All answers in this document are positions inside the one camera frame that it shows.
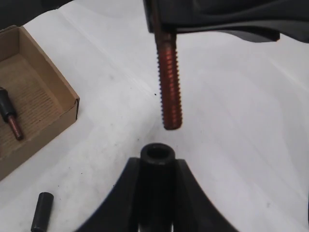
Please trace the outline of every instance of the corrugated cardboard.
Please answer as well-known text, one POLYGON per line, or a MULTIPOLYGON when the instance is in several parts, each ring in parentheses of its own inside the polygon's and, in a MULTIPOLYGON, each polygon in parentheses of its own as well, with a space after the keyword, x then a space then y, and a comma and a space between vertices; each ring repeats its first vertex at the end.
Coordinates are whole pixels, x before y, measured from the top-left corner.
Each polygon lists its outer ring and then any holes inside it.
POLYGON ((0 86, 18 113, 24 140, 0 117, 0 180, 77 119, 79 97, 23 28, 0 31, 0 86))

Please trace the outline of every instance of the black curved base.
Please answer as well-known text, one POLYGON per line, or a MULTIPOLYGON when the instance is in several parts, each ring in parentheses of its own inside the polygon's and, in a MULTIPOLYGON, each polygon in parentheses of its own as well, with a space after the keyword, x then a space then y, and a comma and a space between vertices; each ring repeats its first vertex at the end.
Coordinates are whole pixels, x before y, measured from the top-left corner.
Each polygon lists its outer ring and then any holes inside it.
POLYGON ((237 232, 167 145, 130 158, 117 184, 76 232, 237 232))

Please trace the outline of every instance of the black plastic part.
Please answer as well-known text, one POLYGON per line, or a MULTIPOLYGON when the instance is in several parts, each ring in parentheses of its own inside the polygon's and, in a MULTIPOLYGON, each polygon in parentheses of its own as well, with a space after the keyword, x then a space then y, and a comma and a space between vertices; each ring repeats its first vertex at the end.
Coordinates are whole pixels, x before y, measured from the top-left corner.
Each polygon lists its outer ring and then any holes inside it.
POLYGON ((205 195, 187 163, 176 162, 174 232, 237 232, 205 195))
POLYGON ((175 153, 150 144, 140 154, 140 232, 171 232, 175 194, 175 153))
POLYGON ((48 192, 39 195, 31 226, 31 232, 46 232, 53 207, 54 196, 48 192))
POLYGON ((207 198, 172 148, 150 144, 76 232, 238 232, 207 198))
MULTIPOLYGON (((144 0, 153 32, 151 0, 144 0)), ((308 0, 156 0, 167 32, 224 31, 253 42, 276 41, 283 33, 309 43, 308 0)))
POLYGON ((0 30, 22 26, 37 16, 72 0, 0 0, 0 30))
POLYGON ((9 98, 8 91, 0 87, 0 114, 5 122, 8 122, 8 116, 17 116, 16 110, 9 98))
POLYGON ((140 160, 130 158, 117 184, 77 232, 138 232, 140 160))

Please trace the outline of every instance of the black hollow tube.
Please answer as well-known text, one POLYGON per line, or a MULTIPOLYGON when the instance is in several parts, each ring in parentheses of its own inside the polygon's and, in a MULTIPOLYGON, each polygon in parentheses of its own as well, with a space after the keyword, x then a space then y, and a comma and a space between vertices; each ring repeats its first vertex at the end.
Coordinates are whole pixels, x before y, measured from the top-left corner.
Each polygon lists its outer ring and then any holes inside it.
POLYGON ((175 191, 175 152, 149 144, 140 154, 140 232, 171 232, 175 191))
POLYGON ((52 211, 54 196, 48 192, 39 195, 37 207, 35 209, 31 232, 46 232, 50 214, 52 211))

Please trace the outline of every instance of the open cardboard tray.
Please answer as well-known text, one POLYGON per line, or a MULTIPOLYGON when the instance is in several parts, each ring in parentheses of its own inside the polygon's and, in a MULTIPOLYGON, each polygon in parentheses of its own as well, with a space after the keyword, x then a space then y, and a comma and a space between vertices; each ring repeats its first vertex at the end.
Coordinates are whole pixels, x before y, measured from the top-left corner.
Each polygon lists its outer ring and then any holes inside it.
POLYGON ((18 113, 24 140, 0 118, 0 180, 77 119, 79 97, 23 27, 0 31, 0 86, 18 113))

